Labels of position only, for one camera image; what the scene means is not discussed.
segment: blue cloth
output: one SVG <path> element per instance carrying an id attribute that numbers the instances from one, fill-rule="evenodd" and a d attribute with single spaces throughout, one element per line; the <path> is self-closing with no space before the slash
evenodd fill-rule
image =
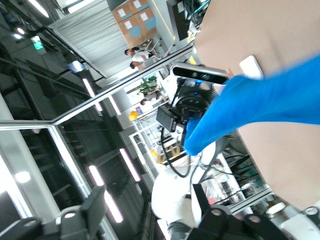
<path id="1" fill-rule="evenodd" d="M 320 56 L 262 80 L 241 75 L 228 80 L 204 116 L 188 122 L 184 148 L 196 155 L 255 122 L 320 124 Z"/>

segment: ceiling light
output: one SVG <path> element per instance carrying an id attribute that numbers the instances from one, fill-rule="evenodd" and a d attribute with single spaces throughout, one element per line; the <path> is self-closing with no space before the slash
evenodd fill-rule
<path id="1" fill-rule="evenodd" d="M 108 205 L 111 214 L 114 217 L 114 220 L 117 223 L 121 223 L 124 220 L 124 217 L 122 216 L 121 212 L 119 211 L 119 208 L 117 207 L 113 197 L 107 192 L 104 192 L 104 200 L 106 204 Z"/>
<path id="2" fill-rule="evenodd" d="M 109 96 L 109 99 L 110 99 L 110 102 L 111 102 L 111 104 L 112 104 L 112 106 L 113 106 L 116 114 L 117 114 L 117 115 L 121 115 L 121 112 L 120 112 L 120 110 L 119 110 L 119 108 L 118 108 L 118 106 L 117 106 L 114 98 L 113 98 L 112 96 Z"/>
<path id="3" fill-rule="evenodd" d="M 73 6 L 71 6 L 71 7 L 68 7 L 68 12 L 72 14 L 72 13 L 74 13 L 75 11 L 78 11 L 79 9 L 83 8 L 84 6 L 92 3 L 93 1 L 94 1 L 94 0 L 83 0 L 83 1 L 81 1 L 81 2 L 79 2 L 79 3 L 77 3 L 77 4 L 75 4 L 75 5 L 73 5 Z"/>
<path id="4" fill-rule="evenodd" d="M 127 151 L 124 148 L 121 148 L 120 153 L 121 153 L 126 165 L 128 166 L 129 171 L 132 174 L 134 180 L 136 182 L 139 182 L 141 180 L 141 177 L 139 176 L 137 169 L 135 168 L 134 164 L 132 163 L 131 159 L 129 158 Z"/>
<path id="5" fill-rule="evenodd" d="M 98 186 L 104 185 L 105 181 L 102 179 L 97 167 L 95 165 L 91 165 L 89 166 L 89 169 L 94 178 L 95 183 Z M 108 205 L 108 208 L 110 209 L 115 221 L 117 223 L 121 223 L 124 218 L 122 217 L 121 212 L 119 211 L 119 208 L 117 207 L 113 197 L 107 191 L 104 192 L 104 200 Z"/>
<path id="6" fill-rule="evenodd" d="M 88 80 L 85 79 L 85 78 L 83 78 L 82 80 L 83 80 L 84 85 L 85 85 L 86 89 L 88 90 L 90 96 L 91 96 L 92 98 L 94 98 L 96 95 L 95 95 L 94 91 L 92 90 L 92 88 L 91 88 Z M 101 112 L 101 111 L 103 110 L 102 107 L 101 107 L 101 105 L 100 105 L 100 103 L 96 103 L 96 104 L 95 104 L 95 107 L 96 107 L 96 109 L 97 109 L 99 112 Z"/>
<path id="7" fill-rule="evenodd" d="M 31 176 L 30 176 L 30 173 L 27 172 L 27 171 L 21 171 L 21 172 L 18 172 L 15 174 L 15 179 L 21 183 L 21 184 L 24 184 L 28 181 L 31 180 Z"/>
<path id="8" fill-rule="evenodd" d="M 93 176 L 93 179 L 95 181 L 95 183 L 98 185 L 98 186 L 102 186 L 102 185 L 105 185 L 105 182 L 104 180 L 102 179 L 97 167 L 95 165 L 91 165 L 89 166 L 89 170 Z"/>
<path id="9" fill-rule="evenodd" d="M 18 27 L 16 30 L 21 34 L 25 34 L 25 31 L 20 27 Z"/>
<path id="10" fill-rule="evenodd" d="M 0 154 L 0 192 L 1 191 L 8 193 L 21 218 L 26 219 L 32 217 L 32 213 L 17 186 L 17 182 L 11 175 Z"/>
<path id="11" fill-rule="evenodd" d="M 87 79 L 85 79 L 85 78 L 84 78 L 84 79 L 82 79 L 82 80 L 83 80 L 84 85 L 85 85 L 86 89 L 88 90 L 88 92 L 89 92 L 90 96 L 91 96 L 92 98 L 94 98 L 96 95 L 95 95 L 94 91 L 92 90 L 92 88 L 91 88 L 91 86 L 90 86 L 90 84 L 89 84 L 88 80 L 87 80 Z"/>
<path id="12" fill-rule="evenodd" d="M 16 39 L 22 39 L 22 36 L 19 35 L 19 34 L 17 34 L 17 33 L 15 33 L 13 36 L 14 36 Z"/>
<path id="13" fill-rule="evenodd" d="M 103 109 L 102 109 L 102 106 L 100 105 L 100 103 L 95 104 L 95 107 L 99 112 L 102 112 Z"/>
<path id="14" fill-rule="evenodd" d="M 49 18 L 47 11 L 36 0 L 29 0 L 29 2 L 35 6 L 35 8 L 38 9 L 46 18 Z"/>

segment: cardboard box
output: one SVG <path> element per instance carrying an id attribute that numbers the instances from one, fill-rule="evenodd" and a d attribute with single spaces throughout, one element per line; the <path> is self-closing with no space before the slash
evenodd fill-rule
<path id="1" fill-rule="evenodd" d="M 127 3 L 122 4 L 121 6 L 118 6 L 112 10 L 112 14 L 117 23 L 120 23 L 121 21 L 126 20 L 134 15 Z"/>
<path id="2" fill-rule="evenodd" d="M 141 12 L 149 7 L 147 0 L 130 0 L 127 4 L 133 14 Z"/>
<path id="3" fill-rule="evenodd" d="M 133 15 L 142 31 L 143 41 L 146 42 L 157 35 L 157 23 L 154 14 L 148 7 L 143 11 L 140 11 Z"/>
<path id="4" fill-rule="evenodd" d="M 134 16 L 129 17 L 126 20 L 123 20 L 118 23 L 126 43 L 129 48 L 134 48 L 140 44 L 143 44 L 145 41 L 142 36 L 141 27 L 138 24 L 137 19 Z"/>

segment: screw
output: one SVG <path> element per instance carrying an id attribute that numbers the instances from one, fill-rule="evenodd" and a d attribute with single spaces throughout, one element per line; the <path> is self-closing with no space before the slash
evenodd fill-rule
<path id="1" fill-rule="evenodd" d="M 258 216 L 255 216 L 255 215 L 249 216 L 249 220 L 250 220 L 251 222 L 256 223 L 256 224 L 258 224 L 258 223 L 261 222 L 260 218 L 259 218 Z"/>
<path id="2" fill-rule="evenodd" d="M 221 211 L 219 209 L 213 209 L 212 210 L 213 215 L 215 216 L 220 216 L 221 215 Z"/>

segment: curtain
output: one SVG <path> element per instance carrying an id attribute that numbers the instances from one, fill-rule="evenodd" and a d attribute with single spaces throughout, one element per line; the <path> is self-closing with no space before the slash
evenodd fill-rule
<path id="1" fill-rule="evenodd" d="M 125 55 L 128 45 L 106 0 L 95 0 L 50 27 L 107 78 L 132 61 Z"/>

